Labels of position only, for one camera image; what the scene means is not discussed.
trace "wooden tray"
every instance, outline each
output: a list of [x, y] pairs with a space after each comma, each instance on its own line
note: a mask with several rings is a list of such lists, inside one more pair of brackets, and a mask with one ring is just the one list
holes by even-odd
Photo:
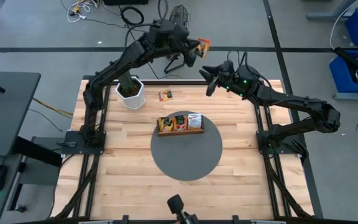
[[[158, 120], [157, 120], [157, 130], [160, 130], [160, 126], [158, 125]], [[179, 135], [185, 135], [185, 134], [202, 134], [202, 133], [204, 133], [204, 116], [201, 116], [201, 128], [200, 129], [192, 129], [192, 130], [186, 130], [186, 131], [158, 132], [158, 136], [159, 137], [179, 136]]]

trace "gray circular mat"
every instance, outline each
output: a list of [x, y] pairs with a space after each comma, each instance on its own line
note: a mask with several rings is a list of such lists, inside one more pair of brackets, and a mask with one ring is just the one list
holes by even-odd
[[[187, 115], [194, 112], [179, 111], [168, 115]], [[158, 137], [154, 129], [151, 150], [154, 162], [167, 176], [176, 180], [191, 181], [208, 175], [222, 156], [222, 138], [207, 117], [203, 134]]]

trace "white hexagonal pot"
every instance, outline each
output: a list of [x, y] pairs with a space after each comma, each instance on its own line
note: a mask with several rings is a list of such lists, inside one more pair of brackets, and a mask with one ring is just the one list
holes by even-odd
[[146, 99], [144, 98], [144, 85], [143, 83], [137, 79], [136, 77], [131, 77], [133, 80], [135, 80], [140, 85], [140, 90], [137, 93], [136, 96], [130, 96], [130, 97], [123, 97], [119, 90], [119, 85], [116, 87], [116, 93], [121, 97], [122, 102], [124, 102], [124, 106], [131, 110], [138, 110], [141, 108], [144, 103], [146, 102]]

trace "wooden tabletop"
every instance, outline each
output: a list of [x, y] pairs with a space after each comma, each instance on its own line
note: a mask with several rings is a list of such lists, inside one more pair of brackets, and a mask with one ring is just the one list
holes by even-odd
[[[80, 86], [72, 130], [79, 130], [84, 121], [82, 92], [87, 82], [82, 81]], [[270, 82], [276, 91], [282, 91], [280, 80]], [[147, 85], [146, 104], [132, 111], [124, 107], [113, 88], [115, 86], [109, 97], [107, 139], [99, 160], [91, 219], [120, 220], [123, 215], [129, 215], [131, 220], [173, 220], [175, 216], [170, 213], [167, 200], [175, 194], [182, 197], [184, 211], [197, 214], [200, 220], [230, 220], [232, 215], [239, 215], [240, 219], [273, 218], [251, 103], [221, 88], [207, 97], [204, 85]], [[171, 89], [173, 99], [159, 102], [158, 92], [167, 89]], [[176, 111], [205, 115], [221, 134], [221, 160], [209, 175], [199, 180], [184, 182], [164, 175], [151, 155], [150, 138], [155, 120]], [[273, 123], [291, 122], [287, 109], [273, 106], [270, 111]], [[73, 156], [62, 167], [52, 215], [60, 212], [75, 192], [82, 157]], [[294, 154], [280, 155], [280, 158], [287, 188], [306, 212], [313, 213], [301, 161]], [[281, 196], [278, 190], [276, 192], [280, 214], [283, 214]]]

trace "gray floor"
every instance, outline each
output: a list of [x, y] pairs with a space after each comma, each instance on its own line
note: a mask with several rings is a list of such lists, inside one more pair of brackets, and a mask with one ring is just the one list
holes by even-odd
[[[63, 0], [68, 7], [75, 0]], [[157, 1], [139, 6], [145, 21], [157, 18]], [[307, 21], [307, 12], [332, 11], [341, 0], [270, 0], [282, 47], [329, 47], [332, 22]], [[259, 0], [182, 0], [169, 1], [170, 9], [184, 4], [191, 13], [190, 36], [205, 37], [212, 46], [273, 47], [264, 5]], [[108, 9], [119, 12], [117, 7]], [[91, 9], [90, 19], [123, 25], [121, 19], [103, 8]], [[0, 47], [122, 47], [125, 29], [90, 21], [70, 24], [59, 0], [6, 0], [0, 12]], [[333, 38], [334, 46], [348, 47], [351, 40], [340, 22]], [[209, 52], [193, 68], [173, 72], [182, 78], [201, 78], [202, 65], [219, 65], [227, 52]], [[0, 53], [0, 71], [39, 72], [42, 74], [35, 97], [57, 108], [72, 112], [83, 75], [103, 69], [119, 52], [76, 53]], [[333, 54], [284, 54], [294, 94], [328, 100], [342, 113], [342, 126], [334, 134], [305, 135], [311, 164], [325, 218], [358, 220], [358, 101], [334, 101], [336, 89], [329, 71]], [[167, 61], [157, 59], [152, 65], [159, 77], [164, 76]], [[275, 53], [250, 52], [249, 64], [270, 79], [281, 79]], [[148, 66], [131, 70], [144, 79], [155, 78]], [[36, 103], [31, 108], [48, 116], [63, 131], [70, 120]], [[29, 112], [20, 135], [62, 137], [48, 121]], [[28, 206], [23, 214], [6, 212], [1, 223], [14, 223], [45, 218], [52, 203], [53, 186], [27, 186], [19, 203]]]

